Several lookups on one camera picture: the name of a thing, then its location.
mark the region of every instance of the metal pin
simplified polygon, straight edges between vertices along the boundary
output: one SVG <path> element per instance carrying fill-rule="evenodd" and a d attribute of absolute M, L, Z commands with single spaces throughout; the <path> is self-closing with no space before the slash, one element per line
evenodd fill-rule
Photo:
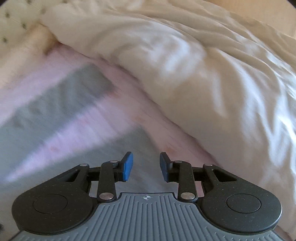
<path fill-rule="evenodd" d="M 110 192 L 103 192 L 99 195 L 99 198 L 102 200 L 110 200 L 114 197 L 114 195 Z"/>
<path fill-rule="evenodd" d="M 195 195 L 191 192 L 183 192 L 181 194 L 181 198 L 183 198 L 184 200 L 191 200 L 195 198 Z"/>

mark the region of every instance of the gray gripper base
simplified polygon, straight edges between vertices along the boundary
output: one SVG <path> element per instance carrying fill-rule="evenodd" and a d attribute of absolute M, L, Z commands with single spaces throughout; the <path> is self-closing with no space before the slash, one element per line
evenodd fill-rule
<path fill-rule="evenodd" d="M 102 203 L 83 225 L 63 234 L 43 236 L 21 231 L 13 241 L 280 241 L 273 232 L 237 235 L 219 230 L 194 204 L 172 193 L 122 193 Z"/>

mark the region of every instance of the gray fabric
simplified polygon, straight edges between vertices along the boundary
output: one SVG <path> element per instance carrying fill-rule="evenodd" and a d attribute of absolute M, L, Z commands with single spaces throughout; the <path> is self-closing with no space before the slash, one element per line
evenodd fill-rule
<path fill-rule="evenodd" d="M 98 67 L 87 65 L 19 108 L 0 127 L 0 182 L 3 175 L 12 171 L 43 141 L 112 87 Z"/>
<path fill-rule="evenodd" d="M 108 160 L 121 160 L 127 151 L 133 152 L 134 165 L 130 179 L 126 183 L 116 183 L 120 192 L 176 192 L 176 183 L 166 183 L 159 167 L 159 150 L 154 146 L 148 135 L 141 128 L 133 130 L 122 138 L 105 146 L 80 153 L 60 164 L 56 164 L 29 177 L 0 188 L 0 223 L 4 231 L 0 240 L 7 240 L 17 232 L 11 215 L 14 199 L 28 190 L 80 163 L 88 163 L 90 167 L 100 166 Z M 97 182 L 91 188 L 90 195 L 96 196 Z"/>

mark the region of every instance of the white comforter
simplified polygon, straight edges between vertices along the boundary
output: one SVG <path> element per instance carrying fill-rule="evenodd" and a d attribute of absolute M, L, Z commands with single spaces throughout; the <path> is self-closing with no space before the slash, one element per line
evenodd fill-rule
<path fill-rule="evenodd" d="M 42 19 L 137 77 L 225 169 L 274 193 L 296 239 L 296 41 L 201 0 L 82 0 Z"/>

